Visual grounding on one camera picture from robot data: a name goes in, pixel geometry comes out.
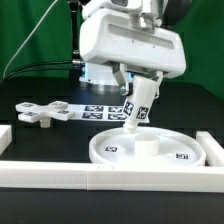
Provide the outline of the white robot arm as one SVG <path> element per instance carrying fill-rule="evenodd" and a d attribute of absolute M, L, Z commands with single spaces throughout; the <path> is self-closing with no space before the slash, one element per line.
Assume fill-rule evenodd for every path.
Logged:
<path fill-rule="evenodd" d="M 180 36 L 170 27 L 192 0 L 90 0 L 83 10 L 79 51 L 91 64 L 108 66 L 123 95 L 128 74 L 182 75 L 186 59 Z"/>

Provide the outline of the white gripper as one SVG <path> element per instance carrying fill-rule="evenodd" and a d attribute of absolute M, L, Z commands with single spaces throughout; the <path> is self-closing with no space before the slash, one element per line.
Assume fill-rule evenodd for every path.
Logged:
<path fill-rule="evenodd" d="M 129 93 L 127 66 L 159 70 L 155 99 L 160 96 L 163 73 L 168 78 L 182 75 L 186 61 L 182 41 L 177 33 L 156 28 L 154 33 L 133 29 L 126 13 L 101 9 L 88 18 L 80 29 L 80 55 L 89 63 L 112 65 L 120 94 Z"/>

